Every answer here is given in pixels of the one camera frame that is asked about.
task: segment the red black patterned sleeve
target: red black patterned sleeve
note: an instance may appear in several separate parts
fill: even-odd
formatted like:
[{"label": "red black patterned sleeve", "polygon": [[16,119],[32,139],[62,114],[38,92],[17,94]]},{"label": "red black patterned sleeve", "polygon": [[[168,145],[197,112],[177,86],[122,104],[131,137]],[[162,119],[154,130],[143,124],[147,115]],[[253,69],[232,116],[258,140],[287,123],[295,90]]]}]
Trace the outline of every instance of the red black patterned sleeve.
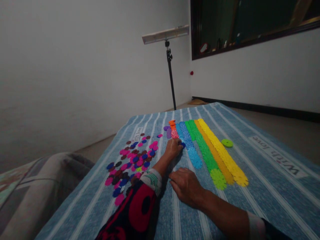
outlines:
[{"label": "red black patterned sleeve", "polygon": [[101,228],[96,239],[145,239],[150,215],[161,191],[161,181],[156,170],[146,171]]}]

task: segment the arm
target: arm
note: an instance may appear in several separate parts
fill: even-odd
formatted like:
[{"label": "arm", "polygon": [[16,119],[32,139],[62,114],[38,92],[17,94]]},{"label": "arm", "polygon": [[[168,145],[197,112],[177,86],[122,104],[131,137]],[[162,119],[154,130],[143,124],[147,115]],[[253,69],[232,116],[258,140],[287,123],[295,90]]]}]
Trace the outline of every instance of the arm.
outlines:
[{"label": "arm", "polygon": [[96,239],[145,239],[151,212],[161,190],[162,177],[171,161],[179,155],[180,139],[170,139],[163,156],[132,187],[116,212],[101,228]]},{"label": "arm", "polygon": [[248,238],[247,212],[204,189],[194,172],[187,168],[179,168],[178,171],[172,172],[169,178],[178,198],[206,214],[228,238]]},{"label": "arm", "polygon": [[266,220],[222,200],[204,189],[194,172],[179,168],[169,175],[178,198],[206,214],[230,239],[290,239]]}]

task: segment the tripod stand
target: tripod stand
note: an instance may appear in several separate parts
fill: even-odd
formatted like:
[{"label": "tripod stand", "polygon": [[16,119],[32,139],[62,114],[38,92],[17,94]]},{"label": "tripod stand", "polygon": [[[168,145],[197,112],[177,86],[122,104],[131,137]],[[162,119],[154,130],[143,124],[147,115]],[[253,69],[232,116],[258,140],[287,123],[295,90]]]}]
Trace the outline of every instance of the tripod stand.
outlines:
[{"label": "tripod stand", "polygon": [[176,99],[174,97],[174,88],[173,88],[173,79],[172,79],[172,70],[171,70],[171,49],[169,48],[170,42],[168,40],[165,41],[165,46],[167,48],[167,60],[168,60],[168,67],[169,67],[169,74],[170,74],[170,82],[171,82],[171,90],[172,90],[172,99],[173,99],[173,107],[174,110],[177,110],[176,108]]}]

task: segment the window frame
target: window frame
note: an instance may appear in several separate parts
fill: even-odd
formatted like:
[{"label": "window frame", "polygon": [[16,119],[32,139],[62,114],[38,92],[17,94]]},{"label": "window frame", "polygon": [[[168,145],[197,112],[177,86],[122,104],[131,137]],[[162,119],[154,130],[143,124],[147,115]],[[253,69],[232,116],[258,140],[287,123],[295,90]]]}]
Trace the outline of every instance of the window frame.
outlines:
[{"label": "window frame", "polygon": [[239,48],[248,47],[254,44],[263,43],[266,41],[270,41],[273,39],[290,36],[296,33],[316,29],[320,27],[320,16],[314,19],[309,19],[302,22],[298,27],[286,29],[283,31],[275,32],[269,35],[262,35],[260,38],[247,40],[245,42],[239,43],[237,45],[228,46],[226,48],[221,48],[219,50],[208,52],[204,54],[196,54],[199,52],[199,37],[200,37],[200,27],[201,27],[201,10],[200,7],[202,4],[202,0],[190,0],[190,9],[191,9],[191,53],[192,53],[192,61],[210,57],[216,54],[233,51]]}]

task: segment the light stand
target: light stand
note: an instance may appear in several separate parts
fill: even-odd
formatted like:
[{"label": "light stand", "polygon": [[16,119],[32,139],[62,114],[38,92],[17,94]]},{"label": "light stand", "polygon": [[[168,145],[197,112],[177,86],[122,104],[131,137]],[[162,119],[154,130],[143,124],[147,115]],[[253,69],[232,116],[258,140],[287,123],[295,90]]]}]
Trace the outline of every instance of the light stand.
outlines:
[{"label": "light stand", "polygon": [[165,41],[165,46],[167,47],[167,61],[168,61],[169,74],[170,74],[173,107],[174,107],[174,110],[177,110],[177,108],[176,108],[176,99],[174,97],[174,88],[173,88],[173,79],[172,79],[172,70],[171,70],[172,54],[171,54],[171,49],[169,48],[169,45],[170,45],[170,42],[168,40],[166,40]]},{"label": "light stand", "polygon": [[179,26],[177,28],[172,28],[165,31],[151,33],[151,34],[142,36],[142,40],[144,44],[165,41],[165,46],[167,48],[167,61],[168,61],[168,67],[169,67],[174,110],[177,110],[177,107],[176,107],[176,99],[174,97],[172,70],[171,70],[172,55],[171,55],[171,49],[169,48],[170,42],[168,40],[171,38],[177,38],[177,37],[182,37],[186,35],[189,35],[189,25]]}]

